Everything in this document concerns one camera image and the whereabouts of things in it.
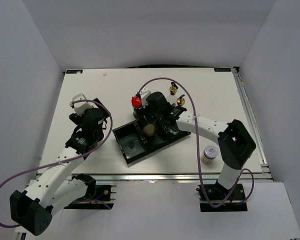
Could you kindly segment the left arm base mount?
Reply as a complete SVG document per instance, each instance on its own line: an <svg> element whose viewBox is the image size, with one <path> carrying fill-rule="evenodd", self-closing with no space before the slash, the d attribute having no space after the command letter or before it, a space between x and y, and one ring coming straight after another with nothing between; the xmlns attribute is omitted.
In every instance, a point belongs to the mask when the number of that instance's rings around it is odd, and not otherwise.
<svg viewBox="0 0 300 240"><path fill-rule="evenodd" d="M64 209L69 210L111 210L117 194L117 186L97 183L90 175L79 174L71 177L87 187L85 194L71 202Z"/></svg>

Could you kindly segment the clear shaker with steel lid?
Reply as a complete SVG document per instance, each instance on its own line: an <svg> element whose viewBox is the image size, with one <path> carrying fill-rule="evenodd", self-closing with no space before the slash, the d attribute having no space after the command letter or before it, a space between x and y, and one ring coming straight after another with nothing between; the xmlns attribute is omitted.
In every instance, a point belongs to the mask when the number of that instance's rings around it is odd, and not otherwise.
<svg viewBox="0 0 300 240"><path fill-rule="evenodd" d="M152 137L156 132L156 122L146 124L142 129L146 137Z"/></svg>

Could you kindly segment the red-lid orange sauce jar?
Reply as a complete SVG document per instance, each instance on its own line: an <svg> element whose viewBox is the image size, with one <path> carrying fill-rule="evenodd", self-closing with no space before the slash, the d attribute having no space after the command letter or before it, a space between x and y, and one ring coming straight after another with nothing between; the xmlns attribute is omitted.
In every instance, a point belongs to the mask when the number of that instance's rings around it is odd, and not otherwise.
<svg viewBox="0 0 300 240"><path fill-rule="evenodd" d="M142 99L140 97L136 96L136 95L133 96L131 98L131 105L132 105L132 108L133 108L133 116L134 116L135 119L137 119L138 114L136 112L136 108L138 108L139 106L142 105Z"/></svg>

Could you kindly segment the glass bottle with brown residue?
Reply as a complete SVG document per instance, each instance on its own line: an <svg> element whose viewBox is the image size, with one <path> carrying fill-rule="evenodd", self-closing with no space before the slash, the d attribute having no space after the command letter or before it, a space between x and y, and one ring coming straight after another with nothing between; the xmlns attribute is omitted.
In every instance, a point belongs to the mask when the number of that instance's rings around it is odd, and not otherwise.
<svg viewBox="0 0 300 240"><path fill-rule="evenodd" d="M178 92L178 86L175 82L171 82L171 86L169 87L169 95L166 97L168 102L175 102L177 100L176 94Z"/></svg>

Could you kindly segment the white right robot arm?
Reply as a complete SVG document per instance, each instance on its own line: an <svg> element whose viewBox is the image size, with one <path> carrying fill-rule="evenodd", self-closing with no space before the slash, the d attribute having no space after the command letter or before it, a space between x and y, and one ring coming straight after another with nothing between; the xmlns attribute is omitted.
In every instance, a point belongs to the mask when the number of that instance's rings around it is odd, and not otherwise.
<svg viewBox="0 0 300 240"><path fill-rule="evenodd" d="M150 117L156 124L161 123L172 135L181 132L198 134L219 146L223 167L216 181L216 195L226 200L234 193L240 171L256 149L256 143L245 125L237 119L221 122L203 116L195 116L182 106L171 105L159 91L146 88L136 94L141 105L138 114Z"/></svg>

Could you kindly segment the clear glass oil bottle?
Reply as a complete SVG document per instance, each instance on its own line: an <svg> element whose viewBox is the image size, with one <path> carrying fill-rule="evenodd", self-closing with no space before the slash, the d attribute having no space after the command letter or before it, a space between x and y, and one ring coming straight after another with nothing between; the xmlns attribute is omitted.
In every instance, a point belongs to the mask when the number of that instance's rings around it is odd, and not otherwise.
<svg viewBox="0 0 300 240"><path fill-rule="evenodd" d="M179 118L180 114L185 111L185 108L183 107L185 104L184 97L184 94L182 94L180 97L176 97L175 95L169 95L167 97L167 101L172 107L168 117L168 121L170 123L169 132L173 135L177 135L179 133L176 120Z"/></svg>

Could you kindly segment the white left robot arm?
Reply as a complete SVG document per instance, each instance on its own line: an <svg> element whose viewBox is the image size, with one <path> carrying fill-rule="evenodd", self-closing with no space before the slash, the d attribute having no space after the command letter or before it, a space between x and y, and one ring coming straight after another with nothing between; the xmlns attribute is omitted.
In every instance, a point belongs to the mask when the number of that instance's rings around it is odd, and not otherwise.
<svg viewBox="0 0 300 240"><path fill-rule="evenodd" d="M98 98L89 101L83 94L75 96L70 106L74 113L69 118L76 127L55 159L56 164L23 192L14 191L9 199L12 220L34 236L42 234L53 215L68 205L90 203L103 195L96 180L84 173L73 176L66 186L62 183L108 138L103 131L112 117Z"/></svg>

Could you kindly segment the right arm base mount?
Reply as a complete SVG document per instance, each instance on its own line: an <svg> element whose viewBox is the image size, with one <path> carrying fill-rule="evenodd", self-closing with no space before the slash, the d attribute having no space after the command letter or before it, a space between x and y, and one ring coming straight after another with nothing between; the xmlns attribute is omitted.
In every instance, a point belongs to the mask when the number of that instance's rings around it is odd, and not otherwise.
<svg viewBox="0 0 300 240"><path fill-rule="evenodd" d="M219 204L225 197L226 193L218 189L215 184L205 184L204 188L209 200L214 204ZM244 187L242 184L237 184L233 193L227 198L227 200L218 208L214 208L209 205L206 200L202 187L199 184L196 188L199 195L199 206L202 213L226 213L226 212L247 212L248 207L245 202L239 204L246 198Z"/></svg>

